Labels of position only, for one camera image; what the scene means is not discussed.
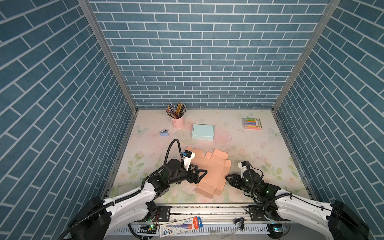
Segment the pink paper box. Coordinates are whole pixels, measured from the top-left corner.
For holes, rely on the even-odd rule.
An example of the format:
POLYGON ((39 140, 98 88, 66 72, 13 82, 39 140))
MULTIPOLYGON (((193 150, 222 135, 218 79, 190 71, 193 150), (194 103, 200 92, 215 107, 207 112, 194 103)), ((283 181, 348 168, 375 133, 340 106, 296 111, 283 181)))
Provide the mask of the pink paper box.
POLYGON ((204 153, 200 149, 193 149, 188 146, 186 150, 195 153, 192 164, 199 166, 199 169, 207 170, 207 174, 197 185, 197 193, 213 198, 219 196, 225 187, 226 176, 229 175, 232 162, 229 160, 229 154, 215 149, 213 153, 204 153))

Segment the light blue paper box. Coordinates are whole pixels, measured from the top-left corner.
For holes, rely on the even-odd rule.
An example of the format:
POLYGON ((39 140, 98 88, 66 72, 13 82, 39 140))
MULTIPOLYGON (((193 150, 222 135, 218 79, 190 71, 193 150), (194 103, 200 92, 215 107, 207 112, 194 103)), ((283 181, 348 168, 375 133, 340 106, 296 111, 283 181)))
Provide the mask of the light blue paper box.
POLYGON ((192 139, 202 141, 213 141, 215 126, 193 124, 192 139))

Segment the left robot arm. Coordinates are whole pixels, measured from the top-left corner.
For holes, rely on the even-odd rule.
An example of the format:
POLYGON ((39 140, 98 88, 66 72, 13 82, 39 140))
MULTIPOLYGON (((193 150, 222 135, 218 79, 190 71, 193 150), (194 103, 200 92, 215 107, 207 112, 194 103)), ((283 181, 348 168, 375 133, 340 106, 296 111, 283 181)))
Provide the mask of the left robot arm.
POLYGON ((197 184, 207 173, 197 165, 185 169, 183 161, 172 159, 145 177, 134 190, 110 199, 92 198, 58 238, 64 240, 70 235, 72 240, 102 240, 125 225, 151 220, 157 210, 154 200, 164 195, 171 184, 182 181, 197 184))

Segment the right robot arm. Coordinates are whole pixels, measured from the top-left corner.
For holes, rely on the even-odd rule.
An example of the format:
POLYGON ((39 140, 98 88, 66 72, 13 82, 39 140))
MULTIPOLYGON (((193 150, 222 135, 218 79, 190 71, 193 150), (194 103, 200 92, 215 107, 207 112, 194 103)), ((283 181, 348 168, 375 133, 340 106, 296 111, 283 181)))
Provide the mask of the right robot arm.
POLYGON ((323 203, 289 193, 266 183, 254 170, 226 176, 227 182, 252 198, 246 210, 269 221, 293 221, 323 234, 330 240, 367 240, 369 226, 345 203, 323 203))

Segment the small metal clip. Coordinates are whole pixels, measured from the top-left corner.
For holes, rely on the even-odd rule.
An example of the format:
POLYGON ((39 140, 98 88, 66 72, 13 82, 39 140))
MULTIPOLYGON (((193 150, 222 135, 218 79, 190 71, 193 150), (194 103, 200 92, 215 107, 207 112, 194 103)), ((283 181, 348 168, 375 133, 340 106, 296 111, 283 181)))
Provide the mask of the small metal clip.
POLYGON ((234 221, 234 225, 236 226, 238 231, 243 231, 245 228, 245 218, 238 218, 234 221))

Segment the red blue white package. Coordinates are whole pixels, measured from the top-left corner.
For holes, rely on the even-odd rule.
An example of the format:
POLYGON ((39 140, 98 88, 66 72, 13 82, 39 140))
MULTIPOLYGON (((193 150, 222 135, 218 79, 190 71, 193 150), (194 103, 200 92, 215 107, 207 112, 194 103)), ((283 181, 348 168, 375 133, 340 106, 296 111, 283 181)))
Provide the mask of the red blue white package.
POLYGON ((169 237, 203 227, 200 217, 193 217, 177 222, 160 225, 160 237, 169 237))

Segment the pink pencil bucket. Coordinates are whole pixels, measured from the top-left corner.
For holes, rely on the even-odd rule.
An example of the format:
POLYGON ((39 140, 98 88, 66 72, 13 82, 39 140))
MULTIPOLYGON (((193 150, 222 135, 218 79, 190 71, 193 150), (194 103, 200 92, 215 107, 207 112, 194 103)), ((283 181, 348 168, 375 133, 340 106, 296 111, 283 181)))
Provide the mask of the pink pencil bucket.
POLYGON ((172 123, 173 128, 175 128, 175 129, 181 129, 185 125, 185 121, 184 121, 183 117, 178 118, 178 119, 171 119, 171 123, 172 123))

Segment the pack of coloured markers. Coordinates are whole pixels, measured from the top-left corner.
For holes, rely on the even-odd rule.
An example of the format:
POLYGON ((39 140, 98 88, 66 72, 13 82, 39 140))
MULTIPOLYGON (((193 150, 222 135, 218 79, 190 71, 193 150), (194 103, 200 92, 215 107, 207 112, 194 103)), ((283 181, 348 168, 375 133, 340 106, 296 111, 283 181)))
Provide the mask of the pack of coloured markers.
POLYGON ((242 118, 242 127, 243 129, 250 130, 262 130, 262 124, 260 119, 255 118, 242 118))

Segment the bundle of coloured pencils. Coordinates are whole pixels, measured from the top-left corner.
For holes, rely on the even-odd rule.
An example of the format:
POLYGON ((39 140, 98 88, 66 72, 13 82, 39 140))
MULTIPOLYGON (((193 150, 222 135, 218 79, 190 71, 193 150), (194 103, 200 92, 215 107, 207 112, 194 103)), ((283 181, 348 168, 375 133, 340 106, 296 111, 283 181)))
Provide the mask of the bundle of coloured pencils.
POLYGON ((173 119, 180 119, 186 113, 186 105, 184 103, 178 102, 176 105, 168 104, 166 108, 167 114, 173 119))

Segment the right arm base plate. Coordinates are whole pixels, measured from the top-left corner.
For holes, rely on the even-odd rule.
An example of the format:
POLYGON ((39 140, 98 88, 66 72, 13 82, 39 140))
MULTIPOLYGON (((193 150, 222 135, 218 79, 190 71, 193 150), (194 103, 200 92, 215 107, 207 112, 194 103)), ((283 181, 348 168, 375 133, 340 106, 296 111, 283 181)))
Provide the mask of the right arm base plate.
POLYGON ((262 207, 258 205, 249 205, 245 207, 245 211, 250 215, 251 221, 264 221, 264 222, 290 222, 279 216, 275 207, 262 207))

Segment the aluminium mounting rail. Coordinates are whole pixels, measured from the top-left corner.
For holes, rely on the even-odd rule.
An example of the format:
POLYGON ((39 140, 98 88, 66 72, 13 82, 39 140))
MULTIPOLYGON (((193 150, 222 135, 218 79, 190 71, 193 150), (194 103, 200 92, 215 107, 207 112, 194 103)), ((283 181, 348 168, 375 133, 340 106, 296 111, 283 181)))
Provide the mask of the aluminium mounting rail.
POLYGON ((267 235, 271 239, 279 239, 288 233, 290 222, 264 222, 251 221, 250 215, 245 211, 245 205, 172 205, 169 222, 163 223, 136 223, 133 222, 114 230, 108 235, 127 235, 131 234, 140 240, 160 237, 160 225, 177 222, 193 217, 200 217, 203 227, 170 237, 198 236, 198 235, 231 235, 231 234, 261 234, 267 235), (238 231, 234 221, 238 218, 245 218, 245 228, 238 231))

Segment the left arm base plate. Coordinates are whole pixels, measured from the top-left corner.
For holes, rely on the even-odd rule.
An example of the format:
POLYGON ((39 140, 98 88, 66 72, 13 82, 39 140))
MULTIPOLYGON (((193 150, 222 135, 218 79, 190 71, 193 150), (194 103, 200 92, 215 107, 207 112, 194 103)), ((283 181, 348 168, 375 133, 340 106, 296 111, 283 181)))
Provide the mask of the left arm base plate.
POLYGON ((171 206, 157 206, 156 210, 150 211, 142 220, 136 223, 165 223, 170 221, 171 206))

